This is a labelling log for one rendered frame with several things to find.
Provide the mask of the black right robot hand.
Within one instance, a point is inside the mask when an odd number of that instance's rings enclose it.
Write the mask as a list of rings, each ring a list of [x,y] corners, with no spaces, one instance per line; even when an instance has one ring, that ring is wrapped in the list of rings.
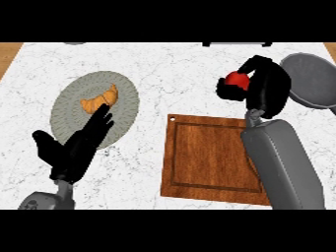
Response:
[[[261,55],[251,57],[237,69],[239,74],[251,72],[253,75],[249,79],[248,89],[228,85],[225,79],[219,78],[215,93],[221,99],[246,101],[246,108],[264,110],[265,113],[261,117],[271,119],[285,109],[292,78],[273,59]]]

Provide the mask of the golden croissant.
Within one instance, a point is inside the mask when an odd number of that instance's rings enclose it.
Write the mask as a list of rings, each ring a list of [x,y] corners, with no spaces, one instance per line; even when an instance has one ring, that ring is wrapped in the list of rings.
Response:
[[[91,99],[82,99],[80,105],[88,114],[94,114],[102,104],[113,106],[119,101],[119,89],[116,85],[104,91],[97,97]]]

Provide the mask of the brown wooden cutting board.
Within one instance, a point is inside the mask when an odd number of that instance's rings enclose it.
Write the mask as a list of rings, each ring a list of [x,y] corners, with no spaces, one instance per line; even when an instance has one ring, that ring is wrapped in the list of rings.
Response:
[[[169,114],[160,195],[270,205],[240,133],[243,119]]]

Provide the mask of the grey round plate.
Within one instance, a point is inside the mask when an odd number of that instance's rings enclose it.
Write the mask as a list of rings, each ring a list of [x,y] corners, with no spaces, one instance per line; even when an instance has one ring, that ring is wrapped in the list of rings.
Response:
[[[119,91],[119,99],[110,109],[114,126],[98,149],[101,150],[110,146],[126,134],[138,113],[138,91],[131,79],[125,75],[113,71],[100,71],[86,74],[74,80],[61,91],[55,100],[49,124],[52,135],[61,145],[65,144],[73,133],[83,128],[92,116],[80,104],[80,100],[91,100],[110,87],[116,87]]]

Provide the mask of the red tomato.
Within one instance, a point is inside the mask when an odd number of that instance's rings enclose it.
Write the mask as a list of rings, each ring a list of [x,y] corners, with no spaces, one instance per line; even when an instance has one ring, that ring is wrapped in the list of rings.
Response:
[[[249,88],[249,77],[246,74],[239,73],[237,71],[233,71],[224,79],[224,83],[228,86],[236,86],[242,90],[248,90]]]

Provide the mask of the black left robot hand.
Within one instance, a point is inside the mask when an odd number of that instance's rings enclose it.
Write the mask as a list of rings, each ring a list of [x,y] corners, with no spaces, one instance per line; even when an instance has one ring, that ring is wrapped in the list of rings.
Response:
[[[113,126],[113,113],[110,107],[102,104],[83,129],[73,133],[64,145],[54,140],[48,132],[37,130],[33,133],[39,158],[51,165],[51,180],[64,180],[74,184],[82,179]]]

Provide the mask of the grey frying pan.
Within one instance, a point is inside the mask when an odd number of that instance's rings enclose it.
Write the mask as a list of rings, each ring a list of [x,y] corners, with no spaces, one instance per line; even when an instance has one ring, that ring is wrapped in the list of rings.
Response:
[[[310,53],[291,54],[280,63],[292,78],[291,98],[308,108],[336,115],[336,66]]]

